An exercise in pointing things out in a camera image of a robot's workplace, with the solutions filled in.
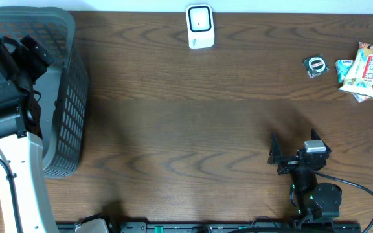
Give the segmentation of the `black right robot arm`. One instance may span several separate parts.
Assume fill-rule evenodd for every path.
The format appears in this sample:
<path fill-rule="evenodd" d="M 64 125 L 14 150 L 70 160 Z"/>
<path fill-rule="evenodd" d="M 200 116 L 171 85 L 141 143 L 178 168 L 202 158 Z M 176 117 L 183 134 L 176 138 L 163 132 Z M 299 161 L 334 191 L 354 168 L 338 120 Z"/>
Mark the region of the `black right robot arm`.
<path fill-rule="evenodd" d="M 342 190 L 332 183 L 319 183 L 317 172 L 326 166 L 331 149 L 317 132 L 311 130 L 311 139 L 293 156 L 285 156 L 275 134 L 271 136 L 268 164 L 277 166 L 279 175 L 291 177 L 290 200 L 299 210 L 299 217 L 292 225 L 301 229 L 307 224 L 332 224 L 339 217 Z"/>

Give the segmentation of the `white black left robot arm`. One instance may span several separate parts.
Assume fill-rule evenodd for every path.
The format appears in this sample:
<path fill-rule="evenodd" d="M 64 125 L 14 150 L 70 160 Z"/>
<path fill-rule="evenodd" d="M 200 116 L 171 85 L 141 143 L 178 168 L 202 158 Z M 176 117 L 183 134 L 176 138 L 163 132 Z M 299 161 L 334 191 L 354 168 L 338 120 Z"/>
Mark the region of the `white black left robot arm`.
<path fill-rule="evenodd" d="M 5 232 L 108 232 L 105 219 L 58 223 L 43 174 L 34 85 L 54 58 L 30 36 L 0 37 L 0 203 Z"/>

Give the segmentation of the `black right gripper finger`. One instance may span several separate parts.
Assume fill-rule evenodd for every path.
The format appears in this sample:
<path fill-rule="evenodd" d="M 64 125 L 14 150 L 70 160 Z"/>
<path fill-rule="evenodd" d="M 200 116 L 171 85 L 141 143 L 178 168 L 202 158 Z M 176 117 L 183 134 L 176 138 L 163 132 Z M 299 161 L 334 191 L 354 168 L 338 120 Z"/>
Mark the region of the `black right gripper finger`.
<path fill-rule="evenodd" d="M 278 164 L 282 160 L 282 152 L 280 144 L 278 143 L 277 136 L 273 133 L 271 135 L 271 146 L 269 151 L 268 164 Z"/>
<path fill-rule="evenodd" d="M 326 148 L 326 151 L 327 152 L 331 152 L 331 149 L 330 149 L 330 147 L 323 141 L 323 139 L 322 138 L 320 138 L 320 136 L 319 136 L 319 134 L 317 133 L 317 131 L 315 130 L 315 129 L 311 129 L 311 139 L 312 140 L 320 140 L 323 144 L 324 144 L 324 146 L 325 146 L 325 148 Z"/>

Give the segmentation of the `teal small tissue pack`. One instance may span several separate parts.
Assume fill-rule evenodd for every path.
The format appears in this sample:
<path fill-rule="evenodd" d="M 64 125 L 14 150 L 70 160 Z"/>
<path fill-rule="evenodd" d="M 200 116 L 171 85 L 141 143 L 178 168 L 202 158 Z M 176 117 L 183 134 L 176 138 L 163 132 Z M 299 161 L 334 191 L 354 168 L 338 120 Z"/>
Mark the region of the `teal small tissue pack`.
<path fill-rule="evenodd" d="M 336 61 L 335 69 L 336 69 L 337 79 L 339 83 L 343 83 L 343 80 L 348 74 L 353 63 L 354 63 L 353 60 L 337 60 Z"/>

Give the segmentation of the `dark round-label can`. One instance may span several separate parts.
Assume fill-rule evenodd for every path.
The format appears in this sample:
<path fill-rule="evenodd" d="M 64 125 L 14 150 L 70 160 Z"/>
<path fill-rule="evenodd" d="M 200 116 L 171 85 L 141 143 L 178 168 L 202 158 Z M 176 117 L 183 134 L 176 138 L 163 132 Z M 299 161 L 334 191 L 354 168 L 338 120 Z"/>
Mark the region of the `dark round-label can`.
<path fill-rule="evenodd" d="M 315 78 L 329 71 L 329 66 L 322 54 L 317 54 L 306 58 L 302 64 L 310 78 Z"/>

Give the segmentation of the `orange small snack pack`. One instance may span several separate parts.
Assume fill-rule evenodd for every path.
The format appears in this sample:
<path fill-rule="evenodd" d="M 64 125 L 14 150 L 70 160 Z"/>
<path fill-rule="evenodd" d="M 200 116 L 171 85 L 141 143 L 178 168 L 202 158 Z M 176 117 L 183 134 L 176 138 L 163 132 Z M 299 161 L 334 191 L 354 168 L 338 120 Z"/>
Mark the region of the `orange small snack pack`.
<path fill-rule="evenodd" d="M 360 95 L 360 94 L 353 94 L 354 98 L 359 102 L 364 102 L 365 100 L 368 100 L 368 96 Z"/>

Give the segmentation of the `orange wet wipes pack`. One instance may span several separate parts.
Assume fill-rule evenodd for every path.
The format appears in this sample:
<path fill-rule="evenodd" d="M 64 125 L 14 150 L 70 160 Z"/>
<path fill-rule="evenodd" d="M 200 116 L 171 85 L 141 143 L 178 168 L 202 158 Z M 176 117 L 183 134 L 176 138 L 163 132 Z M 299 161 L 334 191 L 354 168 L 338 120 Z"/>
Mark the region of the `orange wet wipes pack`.
<path fill-rule="evenodd" d="M 373 44 L 359 42 L 356 58 L 339 91 L 373 98 Z"/>

